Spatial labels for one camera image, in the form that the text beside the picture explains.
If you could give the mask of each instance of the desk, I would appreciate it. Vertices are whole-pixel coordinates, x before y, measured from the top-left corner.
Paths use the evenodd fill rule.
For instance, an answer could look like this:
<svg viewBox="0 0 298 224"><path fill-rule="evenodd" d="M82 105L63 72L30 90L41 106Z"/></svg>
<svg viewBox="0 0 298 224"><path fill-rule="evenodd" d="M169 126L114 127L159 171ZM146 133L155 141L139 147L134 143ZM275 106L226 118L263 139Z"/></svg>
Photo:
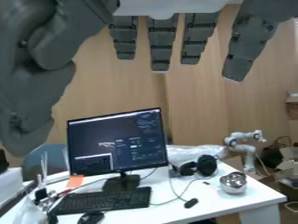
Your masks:
<svg viewBox="0 0 298 224"><path fill-rule="evenodd" d="M134 171L133 173L146 176L149 170ZM243 195L227 195L219 189L219 177L235 171L224 163L218 164L218 174L208 180L199 180L192 182L183 198L186 200L196 198L199 203L190 209L183 208L183 202L175 200L161 206L150 206L145 209L131 209L122 211L110 211L105 213L105 218L101 224L155 224L155 223L174 223L184 224L192 221L199 221L212 217L223 216L232 213L239 213L242 224L279 224L279 210L278 203L286 201L286 196L260 184L256 180L247 177L247 190ZM85 183L99 180L113 175L102 175L85 178ZM194 177L180 177L173 179L173 186L175 192L179 194L188 181ZM90 185L85 191L94 191L99 189L103 181ZM49 190L57 192L65 190L66 181L47 186ZM151 203L161 203L175 198L169 185L167 168L159 168L146 179L141 181L141 186L151 187ZM12 208L12 210L2 216L0 224L12 223L17 210L24 203L24 200ZM59 224L75 224L81 215L58 216Z"/></svg>

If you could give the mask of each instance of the cable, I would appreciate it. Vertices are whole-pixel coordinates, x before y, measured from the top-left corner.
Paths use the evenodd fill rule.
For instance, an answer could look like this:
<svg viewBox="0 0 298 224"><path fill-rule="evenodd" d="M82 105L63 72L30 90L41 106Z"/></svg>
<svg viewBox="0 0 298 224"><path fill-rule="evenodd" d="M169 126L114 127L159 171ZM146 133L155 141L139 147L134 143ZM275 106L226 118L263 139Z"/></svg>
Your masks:
<svg viewBox="0 0 298 224"><path fill-rule="evenodd" d="M258 176L260 176L260 177L267 177L267 176L264 176L264 175L258 171L256 168L255 168L255 174L256 174Z"/></svg>
<svg viewBox="0 0 298 224"><path fill-rule="evenodd" d="M259 156L258 156L256 151L255 151L255 156L256 156L258 161L259 161L259 163L260 163L260 165L262 165L262 167L263 167L263 171L266 172L267 176L271 176L270 172L267 171L266 166L263 165L263 161L262 161L262 159L260 159Z"/></svg>
<svg viewBox="0 0 298 224"><path fill-rule="evenodd" d="M151 170L151 172L145 177L141 177L141 180L145 180L155 172L155 170L157 170L157 168L154 168Z"/></svg>
<svg viewBox="0 0 298 224"><path fill-rule="evenodd" d="M184 187L184 189L183 189L183 191L182 191L182 193L180 193L179 195L178 195L177 192L174 191L174 186L173 186L171 178L169 177L170 190L171 190L173 194L175 195L175 198L173 198L171 200L165 201L165 202L162 202L162 203L158 203L158 204L150 203L150 205L163 205L163 204L167 204L167 203L175 201L177 199L179 199L179 200L183 201L183 202L187 202L187 200L184 200L184 199L182 198L182 196L183 196L184 192L187 191L187 189L188 189L190 185L192 184L192 182L194 182L194 181L198 181L198 180L208 180L208 179L211 179L211 178L216 175L216 173L218 173L218 170L216 170L216 172L214 172L214 174L212 174L208 178L194 179L194 180L191 180L191 181L187 183L187 186Z"/></svg>
<svg viewBox="0 0 298 224"><path fill-rule="evenodd" d="M173 202L173 201L175 201L177 199L182 199L180 197L183 196L183 194L184 194L184 192L187 191L187 189L188 189L188 187L190 187L190 185L192 184L192 182L194 181L198 181L198 180L200 180L200 179L194 179L194 180L191 180L190 182L188 182L188 184L187 184L187 186L184 187L184 189L183 189L183 191L182 191L182 193L178 195L174 191L173 191L173 189L171 189L171 191L173 191L173 193L174 193L174 195L177 195L177 197L175 198L173 198L171 200L169 200L169 201L165 201L165 202L162 202L162 203L158 203L158 204L155 204L155 203L150 203L150 205L163 205L163 204L167 204L167 203L170 203L170 202Z"/></svg>

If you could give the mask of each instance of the chair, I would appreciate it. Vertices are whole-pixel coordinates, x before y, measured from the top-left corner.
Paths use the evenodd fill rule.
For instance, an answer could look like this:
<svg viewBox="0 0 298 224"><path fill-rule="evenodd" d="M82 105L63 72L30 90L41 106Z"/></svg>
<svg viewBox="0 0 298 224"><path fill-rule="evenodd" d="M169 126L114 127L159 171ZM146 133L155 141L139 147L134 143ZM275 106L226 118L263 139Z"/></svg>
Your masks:
<svg viewBox="0 0 298 224"><path fill-rule="evenodd" d="M37 174L41 174L41 155L47 152L47 175L66 171L63 160L62 144L43 144L26 155L22 162L22 178L24 180L35 180Z"/></svg>

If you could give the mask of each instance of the monitor stand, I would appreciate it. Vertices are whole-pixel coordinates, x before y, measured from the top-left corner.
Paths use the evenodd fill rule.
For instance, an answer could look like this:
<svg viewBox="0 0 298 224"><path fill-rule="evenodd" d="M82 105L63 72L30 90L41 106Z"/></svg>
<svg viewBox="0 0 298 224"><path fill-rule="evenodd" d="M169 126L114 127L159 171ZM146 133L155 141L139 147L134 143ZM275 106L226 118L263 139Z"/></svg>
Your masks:
<svg viewBox="0 0 298 224"><path fill-rule="evenodd" d="M126 175L125 172L119 173L119 177L109 178L105 181L102 191L118 192L135 190L139 185L139 175Z"/></svg>

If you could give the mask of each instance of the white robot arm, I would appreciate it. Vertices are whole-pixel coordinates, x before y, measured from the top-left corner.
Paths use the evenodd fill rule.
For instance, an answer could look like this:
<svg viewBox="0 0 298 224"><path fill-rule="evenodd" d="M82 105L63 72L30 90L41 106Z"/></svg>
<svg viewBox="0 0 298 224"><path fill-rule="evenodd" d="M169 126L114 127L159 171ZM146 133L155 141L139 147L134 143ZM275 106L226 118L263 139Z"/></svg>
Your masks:
<svg viewBox="0 0 298 224"><path fill-rule="evenodd" d="M254 139L258 142L266 142L266 139L263 138L263 133L260 130L255 130L254 132L232 132L231 135L223 139L224 145L232 152L246 152L243 170L246 172L254 172L255 147L251 145L239 144L238 141L243 139Z"/></svg>

